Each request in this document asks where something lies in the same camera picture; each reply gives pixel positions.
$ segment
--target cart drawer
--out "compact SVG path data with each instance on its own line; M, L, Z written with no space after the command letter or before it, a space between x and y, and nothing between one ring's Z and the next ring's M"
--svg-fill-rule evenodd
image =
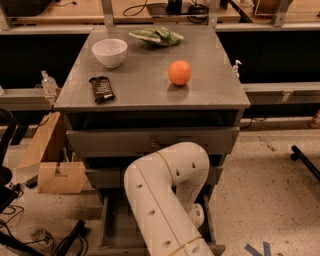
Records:
M194 142L209 155L231 153L238 127L204 129L139 129L67 131L81 158L142 156L179 142Z

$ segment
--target open drawer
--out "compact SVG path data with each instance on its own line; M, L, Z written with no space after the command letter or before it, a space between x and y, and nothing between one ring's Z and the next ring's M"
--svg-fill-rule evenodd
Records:
M231 153L238 127L68 130L81 158L143 156L179 142L194 142L209 155Z
M123 189L107 189L103 191L103 212L99 246L90 248L88 256L149 256L142 234L136 223ZM207 241L215 256L225 251L224 245L214 242L211 214L205 194L199 196L199 203L206 209L206 221L200 228L200 233Z

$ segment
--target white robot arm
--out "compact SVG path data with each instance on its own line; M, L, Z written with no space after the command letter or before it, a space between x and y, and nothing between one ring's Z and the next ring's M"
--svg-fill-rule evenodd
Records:
M203 222L202 207L194 205L209 166L203 148L183 142L127 168L126 194L151 256L213 256L197 228ZM175 185L176 194L171 189Z

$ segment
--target metal bracket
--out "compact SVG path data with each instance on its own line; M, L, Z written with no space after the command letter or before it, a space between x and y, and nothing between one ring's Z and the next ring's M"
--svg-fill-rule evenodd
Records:
M102 0L102 9L104 15L104 25L106 27L112 27L114 25L114 20L111 0Z
M275 27L281 27L286 19L287 11L289 8L289 0L280 0L277 11L273 15L271 24Z
M279 102L286 103L292 94L293 94L293 91L282 92L282 97Z
M7 18L7 14L4 11L4 8L0 2L0 30L10 30L12 28L12 24L10 20Z
M220 0L211 0L208 10L208 26L216 27L218 23L218 11L220 8Z

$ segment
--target floor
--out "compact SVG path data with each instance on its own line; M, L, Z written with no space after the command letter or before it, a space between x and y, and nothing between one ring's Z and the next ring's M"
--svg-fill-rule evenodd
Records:
M291 146L296 145L320 166L320 132L310 129L308 121L242 120L240 135L210 200L216 242L226 246L223 256L320 255L320 184L300 160L290 159ZM37 174L37 166L16 168L29 142L25 138L8 150L4 165L13 171L14 184ZM56 246L82 219L89 247L98 245L102 204L94 190L75 195L40 194L37 188L24 186L23 190L24 195L13 204L24 207L24 212L9 222L17 239L29 242L30 228L43 227ZM48 256L51 245L30 244ZM79 250L76 241L68 255L77 255ZM0 247L0 255L16 254Z

